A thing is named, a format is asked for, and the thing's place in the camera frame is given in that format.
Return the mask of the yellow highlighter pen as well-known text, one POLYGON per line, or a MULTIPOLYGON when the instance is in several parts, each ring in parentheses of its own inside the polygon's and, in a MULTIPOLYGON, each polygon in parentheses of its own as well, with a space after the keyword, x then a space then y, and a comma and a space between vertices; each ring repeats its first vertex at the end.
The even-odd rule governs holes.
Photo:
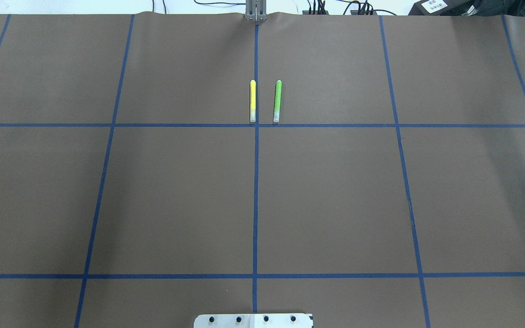
POLYGON ((257 121, 257 81, 252 79, 249 83, 249 122, 257 121))

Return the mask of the green highlighter pen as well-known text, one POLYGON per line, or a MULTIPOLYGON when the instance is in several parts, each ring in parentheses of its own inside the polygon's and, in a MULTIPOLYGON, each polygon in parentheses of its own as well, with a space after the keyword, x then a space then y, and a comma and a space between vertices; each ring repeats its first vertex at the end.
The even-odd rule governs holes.
POLYGON ((283 94, 283 81, 277 80, 275 83, 274 101, 273 101, 273 124, 277 124, 280 121, 282 94, 283 94))

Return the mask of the black labelled box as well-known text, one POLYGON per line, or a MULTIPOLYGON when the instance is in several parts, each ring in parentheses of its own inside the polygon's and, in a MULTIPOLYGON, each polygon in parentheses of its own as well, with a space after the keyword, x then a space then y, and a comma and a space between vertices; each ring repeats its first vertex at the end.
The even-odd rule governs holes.
POLYGON ((409 16, 467 16, 476 10, 478 0, 419 0, 409 16))

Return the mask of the aluminium frame post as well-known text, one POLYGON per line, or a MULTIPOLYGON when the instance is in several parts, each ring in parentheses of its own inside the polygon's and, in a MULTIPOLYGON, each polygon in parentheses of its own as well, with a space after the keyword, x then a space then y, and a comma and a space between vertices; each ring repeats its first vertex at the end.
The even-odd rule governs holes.
POLYGON ((266 21, 267 1, 266 0, 246 0, 245 19, 246 21, 256 21, 257 23, 266 21))

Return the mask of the white central pedestal column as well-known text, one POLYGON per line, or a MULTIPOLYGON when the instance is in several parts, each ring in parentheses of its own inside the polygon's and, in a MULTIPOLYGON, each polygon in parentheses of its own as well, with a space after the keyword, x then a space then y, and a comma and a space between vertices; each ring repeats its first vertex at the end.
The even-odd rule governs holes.
POLYGON ((195 318, 194 328, 313 328, 312 314, 234 313, 204 314, 195 318))

